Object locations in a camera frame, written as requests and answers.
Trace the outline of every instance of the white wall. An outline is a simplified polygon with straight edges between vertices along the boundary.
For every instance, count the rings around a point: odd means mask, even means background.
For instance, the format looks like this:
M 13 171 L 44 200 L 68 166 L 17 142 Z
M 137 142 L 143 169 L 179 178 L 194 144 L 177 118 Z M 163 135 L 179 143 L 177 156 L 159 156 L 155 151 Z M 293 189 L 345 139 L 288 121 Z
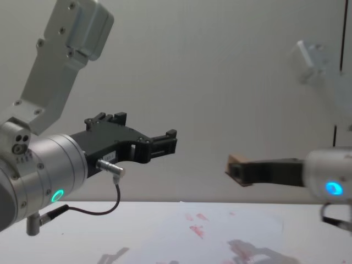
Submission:
M 81 71 L 60 121 L 73 134 L 99 112 L 128 113 L 148 136 L 178 130 L 177 153 L 127 169 L 124 200 L 310 202 L 305 189 L 241 188 L 223 173 L 229 153 L 298 157 L 330 146 L 333 124 L 286 54 L 305 39 L 339 52 L 344 1 L 104 0 L 115 25 L 102 57 Z M 0 111 L 20 95 L 54 0 L 0 3 Z M 108 174 L 70 196 L 113 200 Z

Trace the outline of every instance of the robotic arm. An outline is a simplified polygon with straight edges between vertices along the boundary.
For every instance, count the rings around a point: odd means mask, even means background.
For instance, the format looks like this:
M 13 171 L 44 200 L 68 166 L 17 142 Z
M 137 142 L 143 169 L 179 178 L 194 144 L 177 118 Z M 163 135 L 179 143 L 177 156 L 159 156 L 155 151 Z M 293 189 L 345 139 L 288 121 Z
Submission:
M 72 136 L 31 140 L 31 134 L 40 135 L 61 116 L 78 71 L 99 58 L 113 22 L 97 0 L 57 1 L 44 38 L 37 42 L 24 91 L 0 115 L 0 231 L 27 218 L 28 235 L 36 235 L 39 226 L 53 219 L 38 211 L 80 188 L 87 178 L 109 171 L 119 194 L 125 171 L 115 163 L 147 163 L 175 153 L 175 130 L 147 137 L 125 126 L 125 113 L 100 113 L 85 120 L 85 131 Z

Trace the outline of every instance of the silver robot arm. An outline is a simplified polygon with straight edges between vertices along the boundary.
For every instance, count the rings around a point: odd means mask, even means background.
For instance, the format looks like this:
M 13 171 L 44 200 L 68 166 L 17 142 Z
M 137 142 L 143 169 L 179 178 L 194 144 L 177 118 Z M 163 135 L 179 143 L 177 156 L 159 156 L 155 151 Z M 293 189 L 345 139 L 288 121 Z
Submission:
M 37 42 L 37 58 L 21 97 L 0 115 L 0 231 L 81 187 L 87 162 L 69 136 L 31 141 L 61 116 L 77 73 L 101 55 L 114 22 L 96 0 L 58 0 Z

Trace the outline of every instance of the white table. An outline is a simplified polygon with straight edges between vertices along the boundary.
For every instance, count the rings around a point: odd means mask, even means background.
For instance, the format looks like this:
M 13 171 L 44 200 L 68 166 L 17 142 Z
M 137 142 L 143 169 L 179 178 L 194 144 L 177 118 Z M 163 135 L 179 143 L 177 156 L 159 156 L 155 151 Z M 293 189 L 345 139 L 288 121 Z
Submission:
M 64 203 L 55 203 L 44 211 Z M 69 202 L 71 206 L 104 211 L 113 202 Z M 177 208 L 175 202 L 122 202 L 107 216 L 69 211 L 41 228 L 36 237 L 25 233 L 25 221 L 0 233 L 0 263 L 118 264 L 117 257 L 138 247 Z M 295 261 L 285 264 L 352 263 L 352 237 L 320 222 L 318 205 L 228 203 L 229 208 L 260 210 L 284 221 L 283 251 Z M 328 214 L 348 219 L 346 206 L 332 206 Z

